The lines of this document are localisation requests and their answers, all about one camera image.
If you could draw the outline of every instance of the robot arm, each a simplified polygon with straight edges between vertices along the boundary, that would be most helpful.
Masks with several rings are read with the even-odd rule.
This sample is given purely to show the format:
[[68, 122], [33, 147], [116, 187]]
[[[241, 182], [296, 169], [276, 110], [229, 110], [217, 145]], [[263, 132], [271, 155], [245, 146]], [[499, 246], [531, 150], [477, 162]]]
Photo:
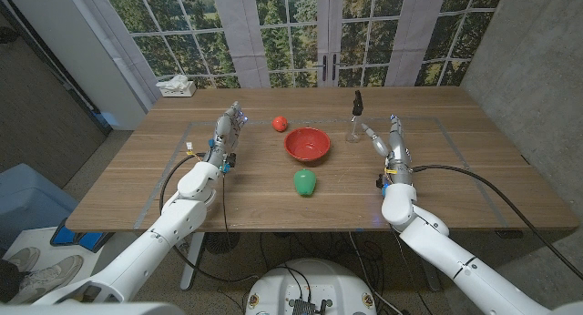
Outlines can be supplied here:
[[414, 204], [417, 193], [403, 128], [398, 117], [391, 116], [391, 120], [390, 152], [381, 138], [363, 125], [377, 153], [386, 157], [383, 217], [401, 232], [400, 238], [411, 249], [443, 271], [485, 314], [548, 314], [548, 309], [448, 238], [449, 229], [441, 219]]
[[170, 249], [204, 222], [207, 206], [216, 197], [214, 186], [226, 172], [227, 158], [237, 146], [246, 120], [235, 102], [217, 121], [214, 145], [180, 180], [178, 191], [166, 202], [158, 220], [98, 274], [54, 290], [35, 305], [57, 304], [83, 295], [94, 296], [94, 302], [131, 300]]

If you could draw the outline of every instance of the green apple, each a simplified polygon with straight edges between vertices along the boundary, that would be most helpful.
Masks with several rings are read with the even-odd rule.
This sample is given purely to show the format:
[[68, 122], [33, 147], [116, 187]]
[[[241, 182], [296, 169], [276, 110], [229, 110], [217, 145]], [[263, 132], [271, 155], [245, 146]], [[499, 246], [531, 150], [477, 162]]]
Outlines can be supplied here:
[[310, 196], [316, 187], [316, 174], [311, 170], [298, 170], [293, 176], [295, 189], [301, 196]]

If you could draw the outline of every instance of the table leg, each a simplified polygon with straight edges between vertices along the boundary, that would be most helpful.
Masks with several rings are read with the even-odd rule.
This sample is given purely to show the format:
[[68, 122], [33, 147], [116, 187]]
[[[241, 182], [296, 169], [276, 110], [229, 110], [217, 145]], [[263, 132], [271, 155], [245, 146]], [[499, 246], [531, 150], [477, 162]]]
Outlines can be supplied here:
[[[192, 233], [192, 240], [190, 241], [189, 255], [187, 258], [194, 265], [199, 265], [200, 256], [202, 256], [202, 241], [204, 240], [204, 232]], [[184, 265], [182, 271], [182, 279], [180, 280], [180, 288], [183, 291], [192, 288], [195, 271], [188, 264]]]
[[435, 266], [431, 265], [425, 259], [421, 259], [421, 265], [423, 266], [423, 272], [427, 278], [427, 285], [429, 286], [429, 289], [433, 292], [441, 291], [441, 282], [439, 281], [437, 269]]

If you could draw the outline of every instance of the tissue box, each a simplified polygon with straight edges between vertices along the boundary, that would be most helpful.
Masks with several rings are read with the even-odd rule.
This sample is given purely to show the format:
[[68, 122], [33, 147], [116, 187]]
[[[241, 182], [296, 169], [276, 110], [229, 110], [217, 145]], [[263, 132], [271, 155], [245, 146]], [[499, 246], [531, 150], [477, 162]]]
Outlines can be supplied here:
[[172, 91], [164, 87], [160, 88], [163, 97], [192, 97], [196, 90], [197, 86], [192, 81], [189, 81], [187, 87], [181, 90]]

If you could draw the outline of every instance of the sneaker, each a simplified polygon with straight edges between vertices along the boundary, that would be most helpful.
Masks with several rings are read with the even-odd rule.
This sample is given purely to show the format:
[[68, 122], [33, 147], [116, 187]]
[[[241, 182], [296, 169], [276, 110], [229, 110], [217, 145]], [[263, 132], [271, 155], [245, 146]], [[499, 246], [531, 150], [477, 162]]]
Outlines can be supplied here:
[[24, 248], [8, 259], [18, 267], [18, 271], [30, 271], [40, 256], [40, 250], [34, 247]]
[[36, 301], [47, 292], [66, 286], [83, 265], [81, 256], [69, 256], [56, 265], [35, 270], [20, 283], [20, 291], [8, 303], [21, 304]]

